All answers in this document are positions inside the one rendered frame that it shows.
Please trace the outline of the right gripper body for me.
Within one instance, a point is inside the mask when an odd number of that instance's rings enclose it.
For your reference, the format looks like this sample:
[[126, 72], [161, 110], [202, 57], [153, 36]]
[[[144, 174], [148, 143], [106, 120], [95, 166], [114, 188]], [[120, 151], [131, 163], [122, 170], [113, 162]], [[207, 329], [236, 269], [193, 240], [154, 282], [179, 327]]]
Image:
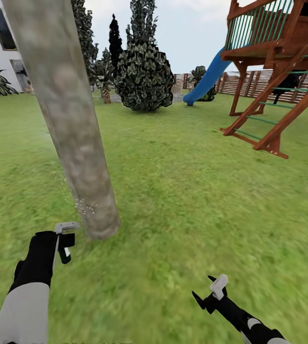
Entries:
[[236, 307], [237, 305], [227, 297], [227, 291], [225, 287], [222, 289], [222, 292], [223, 292], [223, 297], [221, 300], [218, 300], [211, 294], [205, 300], [205, 304], [206, 304], [207, 310], [209, 311], [209, 314], [211, 314], [214, 310], [217, 310], [226, 320], [228, 320], [226, 318], [228, 308], [230, 307], [230, 305], [235, 305]]

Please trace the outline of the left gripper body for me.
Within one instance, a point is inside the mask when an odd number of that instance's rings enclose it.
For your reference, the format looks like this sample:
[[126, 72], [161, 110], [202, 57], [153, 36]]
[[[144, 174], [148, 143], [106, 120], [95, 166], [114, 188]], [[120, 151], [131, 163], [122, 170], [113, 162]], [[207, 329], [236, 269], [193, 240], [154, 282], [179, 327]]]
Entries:
[[58, 234], [61, 239], [62, 239], [62, 243], [60, 245], [60, 247], [57, 249], [57, 251], [59, 251], [60, 249], [64, 248], [64, 247], [73, 247], [75, 245], [75, 234], [74, 233], [70, 233], [70, 234]]

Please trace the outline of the pesticide atomizer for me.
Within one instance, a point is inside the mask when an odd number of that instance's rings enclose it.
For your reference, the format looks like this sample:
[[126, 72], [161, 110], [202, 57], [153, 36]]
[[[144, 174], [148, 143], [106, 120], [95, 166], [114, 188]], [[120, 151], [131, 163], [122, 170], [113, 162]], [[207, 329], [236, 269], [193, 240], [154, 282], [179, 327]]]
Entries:
[[62, 249], [60, 249], [59, 251], [59, 254], [60, 254], [60, 257], [61, 257], [61, 260], [63, 263], [69, 263], [70, 260], [71, 260], [71, 253], [69, 251], [69, 248], [67, 247], [64, 247]]

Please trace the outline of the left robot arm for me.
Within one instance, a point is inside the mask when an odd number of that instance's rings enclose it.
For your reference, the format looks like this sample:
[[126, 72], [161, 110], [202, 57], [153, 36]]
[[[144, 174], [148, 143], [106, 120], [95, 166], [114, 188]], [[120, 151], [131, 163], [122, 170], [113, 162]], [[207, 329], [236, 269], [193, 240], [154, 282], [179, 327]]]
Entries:
[[14, 271], [13, 283], [0, 310], [0, 344], [47, 344], [51, 277], [57, 251], [75, 245], [76, 221], [57, 223], [53, 231], [36, 232], [25, 260]]

